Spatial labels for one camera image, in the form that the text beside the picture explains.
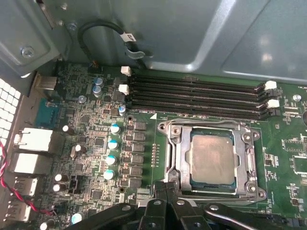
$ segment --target cable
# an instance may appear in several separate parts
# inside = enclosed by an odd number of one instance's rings
[[[2,158],[3,158],[1,168],[0,168],[0,184],[2,185],[2,187],[7,188],[11,193],[13,193],[17,197],[18,200],[20,200],[20,201],[24,202],[26,205],[30,206],[31,209],[34,212],[38,212],[38,213],[47,214],[47,215],[52,216],[53,215],[52,211],[37,209],[32,202],[25,200],[24,197],[16,189],[9,187],[9,185],[4,181],[4,173],[5,173],[5,170],[8,166],[8,162],[7,162],[7,151],[6,151],[4,145],[2,144],[1,141],[0,141],[0,150],[1,150]]]
[[[120,28],[118,25],[111,23],[111,22],[104,21],[104,20],[97,20],[97,21],[94,21],[94,22],[88,22],[88,23],[85,23],[83,26],[81,26],[79,28],[78,34],[77,34],[79,46],[83,50],[83,52],[86,54],[88,59],[94,64],[94,66],[97,66],[98,63],[93,58],[89,48],[85,44],[84,39],[83,39],[83,35],[87,30],[94,28],[94,27],[97,27],[97,26],[104,26],[104,27],[110,28],[110,29],[114,30],[115,32],[117,32],[119,35],[122,35],[122,34],[125,33],[125,31],[122,28]],[[132,52],[138,52],[139,51],[138,47],[136,46],[136,44],[134,42],[125,42],[125,46],[129,50],[131,50]],[[139,68],[147,69],[143,60],[137,59],[135,61],[138,64]]]

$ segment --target green circuit board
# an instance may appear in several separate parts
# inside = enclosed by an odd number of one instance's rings
[[[134,70],[147,76],[168,76],[182,79],[187,74],[162,71]],[[48,207],[61,201],[68,202],[68,212],[59,216],[58,229],[70,225],[71,215],[80,211],[85,217],[102,211],[119,202],[137,204],[152,197],[152,184],[162,180],[165,173],[166,137],[157,130],[161,121],[175,118],[199,120],[221,120],[217,117],[194,116],[155,111],[128,111],[119,116],[116,111],[122,104],[115,97],[114,81],[122,76],[120,68],[104,67],[100,73],[92,73],[87,65],[62,63],[57,73],[66,86],[65,101],[59,103],[58,119],[54,129],[61,130],[64,125],[74,128],[76,135],[66,135],[64,150],[54,160],[52,174],[47,179],[46,192],[42,206]],[[195,76],[200,80],[228,82],[240,85],[255,85],[255,81],[229,78]],[[101,77],[104,80],[103,95],[96,98],[92,93],[93,80]],[[243,207],[236,207],[246,212],[261,214],[279,214],[286,218],[307,218],[307,127],[303,123],[302,113],[307,110],[307,87],[278,83],[281,116],[263,121],[246,120],[249,126],[259,131],[261,138],[255,141],[256,165],[259,186],[267,191],[268,199]],[[302,96],[300,102],[293,100],[293,95]],[[78,103],[78,97],[84,95],[87,102]],[[141,188],[130,188],[128,176],[122,173],[128,169],[128,163],[118,161],[116,166],[107,166],[105,158],[114,155],[118,159],[130,157],[124,147],[132,142],[127,136],[133,135],[131,126],[136,122],[146,124]],[[111,124],[118,124],[121,133],[112,135]],[[107,143],[111,139],[119,143],[119,149],[110,151]],[[71,148],[76,144],[87,147],[87,153],[72,159]],[[103,179],[103,172],[112,169],[116,172],[113,180]],[[53,193],[53,178],[57,173],[81,175],[82,192],[73,196]]]

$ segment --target electrolytic capacitor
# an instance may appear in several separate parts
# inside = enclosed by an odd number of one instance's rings
[[[63,132],[67,133],[68,135],[74,135],[75,134],[75,130],[73,130],[72,127],[69,126],[63,126],[62,128]]]
[[[40,225],[39,229],[40,229],[40,230],[50,230],[50,229],[53,228],[55,225],[56,225],[55,220],[54,220],[54,219],[49,219],[49,220],[43,222],[43,223]]]
[[[95,85],[93,87],[93,93],[95,97],[101,97],[102,96],[102,90],[101,87],[99,85]]]
[[[116,157],[112,155],[108,155],[105,160],[107,165],[114,165],[116,161],[117,161]]]
[[[107,144],[110,150],[117,150],[118,149],[118,142],[116,140],[110,140]]]
[[[113,135],[118,135],[120,133],[120,127],[117,124],[112,124],[110,131]]]
[[[77,212],[77,213],[73,214],[73,216],[71,217],[71,223],[72,224],[76,224],[76,223],[80,222],[83,219],[84,219],[83,212]]]
[[[76,145],[75,150],[80,153],[86,153],[87,149],[83,145]]]
[[[65,174],[57,174],[55,177],[54,177],[54,180],[56,182],[66,182],[68,181],[68,175],[65,175]]]
[[[81,104],[85,103],[86,102],[86,96],[84,96],[84,95],[79,96],[78,102],[81,103]]]
[[[118,108],[118,113],[120,116],[124,116],[126,114],[126,106],[124,104]]]
[[[100,87],[103,87],[104,80],[102,78],[95,78],[94,83],[95,83],[95,85],[99,85]]]
[[[53,191],[54,192],[63,192],[66,190],[66,185],[65,184],[55,184],[53,186]]]
[[[104,179],[105,180],[112,180],[115,176],[115,172],[113,170],[107,169],[104,172]]]

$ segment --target sticker label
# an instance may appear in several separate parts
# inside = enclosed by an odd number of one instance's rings
[[[132,34],[122,34],[121,38],[124,40],[124,42],[136,42],[136,39]]]

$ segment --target cpu socket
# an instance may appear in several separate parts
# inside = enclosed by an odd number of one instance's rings
[[[168,139],[165,182],[178,197],[197,202],[248,205],[266,199],[258,187],[254,141],[245,123],[175,119],[158,124]]]

